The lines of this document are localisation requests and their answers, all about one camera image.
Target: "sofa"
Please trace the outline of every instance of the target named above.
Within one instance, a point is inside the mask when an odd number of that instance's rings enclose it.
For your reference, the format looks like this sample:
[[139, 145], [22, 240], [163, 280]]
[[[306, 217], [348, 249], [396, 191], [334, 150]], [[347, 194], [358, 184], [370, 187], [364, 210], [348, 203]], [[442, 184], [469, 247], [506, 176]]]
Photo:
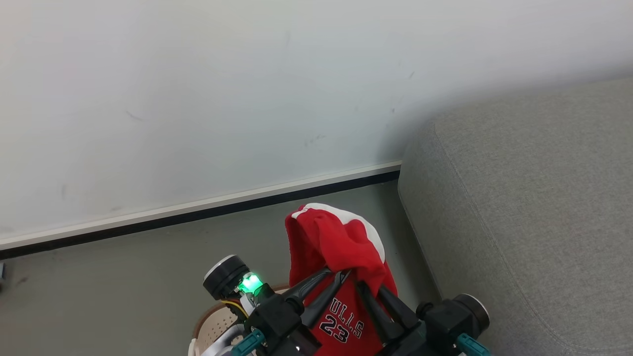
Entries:
[[497, 356], [633, 355], [633, 79], [424, 123], [399, 194], [443, 298]]

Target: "laundry basket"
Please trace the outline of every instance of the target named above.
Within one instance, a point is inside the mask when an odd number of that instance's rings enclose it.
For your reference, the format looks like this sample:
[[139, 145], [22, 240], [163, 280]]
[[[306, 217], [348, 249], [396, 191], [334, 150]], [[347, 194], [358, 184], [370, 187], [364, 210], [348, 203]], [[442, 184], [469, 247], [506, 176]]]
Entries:
[[[276, 293], [283, 293], [288, 288], [290, 286], [285, 285], [273, 289]], [[196, 324], [187, 356], [202, 355], [236, 320], [235, 314], [225, 307], [224, 304], [220, 303], [207, 310]], [[233, 340], [233, 345], [241, 340], [242, 336], [236, 337]]]

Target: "green light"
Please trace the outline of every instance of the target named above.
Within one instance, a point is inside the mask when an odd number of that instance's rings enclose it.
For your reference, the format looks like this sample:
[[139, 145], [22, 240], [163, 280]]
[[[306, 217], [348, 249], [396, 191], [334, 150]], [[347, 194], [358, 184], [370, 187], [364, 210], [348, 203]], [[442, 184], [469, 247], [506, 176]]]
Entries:
[[244, 278], [242, 283], [240, 283], [237, 287], [243, 293], [255, 293], [257, 288], [261, 287], [263, 283], [260, 281], [260, 278], [254, 274], [251, 274], [250, 277]]

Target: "gray floor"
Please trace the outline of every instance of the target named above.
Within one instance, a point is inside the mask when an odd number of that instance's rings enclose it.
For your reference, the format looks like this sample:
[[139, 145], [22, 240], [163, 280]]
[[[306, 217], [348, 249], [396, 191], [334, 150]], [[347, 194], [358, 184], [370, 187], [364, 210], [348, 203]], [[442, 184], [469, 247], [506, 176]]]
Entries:
[[376, 227], [409, 306], [438, 299], [388, 182], [9, 260], [0, 353], [185, 355], [196, 321], [215, 304], [202, 287], [206, 271], [236, 253], [266, 282], [287, 283], [284, 218], [311, 201]]

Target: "red and white garment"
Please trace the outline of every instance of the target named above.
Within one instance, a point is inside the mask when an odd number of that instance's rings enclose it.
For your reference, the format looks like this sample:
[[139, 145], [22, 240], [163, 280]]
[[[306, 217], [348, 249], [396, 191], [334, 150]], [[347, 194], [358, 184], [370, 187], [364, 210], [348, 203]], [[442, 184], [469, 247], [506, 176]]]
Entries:
[[[327, 266], [352, 269], [312, 333], [323, 344], [317, 355], [373, 355], [382, 344], [356, 293], [365, 281], [376, 295], [382, 284], [397, 294], [376, 229], [363, 217], [326, 204], [310, 203], [285, 220], [290, 242], [290, 285]], [[306, 299], [309, 304], [328, 284], [324, 280]]]

